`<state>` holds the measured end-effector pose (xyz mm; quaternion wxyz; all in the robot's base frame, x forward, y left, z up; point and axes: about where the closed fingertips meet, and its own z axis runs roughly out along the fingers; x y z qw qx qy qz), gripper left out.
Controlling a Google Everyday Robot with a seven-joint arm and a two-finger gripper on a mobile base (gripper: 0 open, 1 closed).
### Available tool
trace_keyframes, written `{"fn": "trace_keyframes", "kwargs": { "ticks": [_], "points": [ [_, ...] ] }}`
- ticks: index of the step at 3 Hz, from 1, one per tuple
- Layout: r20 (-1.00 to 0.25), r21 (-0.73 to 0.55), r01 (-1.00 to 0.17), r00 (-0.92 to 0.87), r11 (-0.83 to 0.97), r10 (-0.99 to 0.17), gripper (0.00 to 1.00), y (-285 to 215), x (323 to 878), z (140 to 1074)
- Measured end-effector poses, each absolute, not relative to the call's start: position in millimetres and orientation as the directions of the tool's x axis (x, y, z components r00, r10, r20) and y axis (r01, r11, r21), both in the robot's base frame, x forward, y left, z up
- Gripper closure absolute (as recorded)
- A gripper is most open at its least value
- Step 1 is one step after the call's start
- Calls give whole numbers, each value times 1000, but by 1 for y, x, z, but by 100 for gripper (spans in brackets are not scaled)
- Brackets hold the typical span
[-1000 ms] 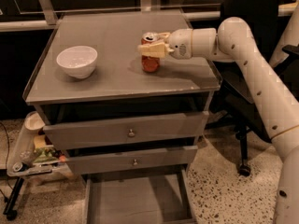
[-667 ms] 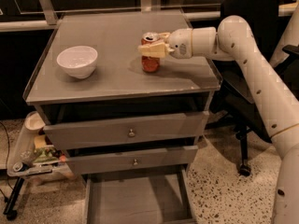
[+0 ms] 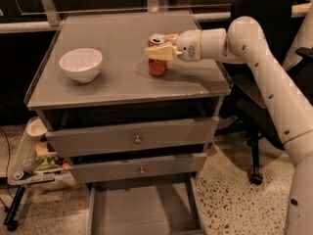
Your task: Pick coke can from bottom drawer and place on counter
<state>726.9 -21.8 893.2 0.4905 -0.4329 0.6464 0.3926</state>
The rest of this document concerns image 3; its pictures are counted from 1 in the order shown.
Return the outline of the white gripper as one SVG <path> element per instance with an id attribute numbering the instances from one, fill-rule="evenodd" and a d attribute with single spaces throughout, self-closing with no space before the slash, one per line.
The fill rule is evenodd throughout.
<path id="1" fill-rule="evenodd" d="M 201 31 L 187 30 L 178 34 L 167 34 L 165 43 L 145 48 L 145 55 L 152 60 L 172 61 L 179 58 L 184 62 L 201 60 Z"/>

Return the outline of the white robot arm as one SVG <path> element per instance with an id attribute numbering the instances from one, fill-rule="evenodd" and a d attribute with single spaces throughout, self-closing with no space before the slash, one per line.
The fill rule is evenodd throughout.
<path id="1" fill-rule="evenodd" d="M 294 165 L 285 235 L 313 234 L 313 107 L 291 80 L 288 71 L 299 63 L 297 47 L 313 45 L 313 7 L 280 63 L 270 51 L 260 24 L 239 17 L 228 29 L 188 30 L 169 34 L 145 49 L 148 58 L 185 62 L 211 59 L 250 68 L 270 117 Z"/>

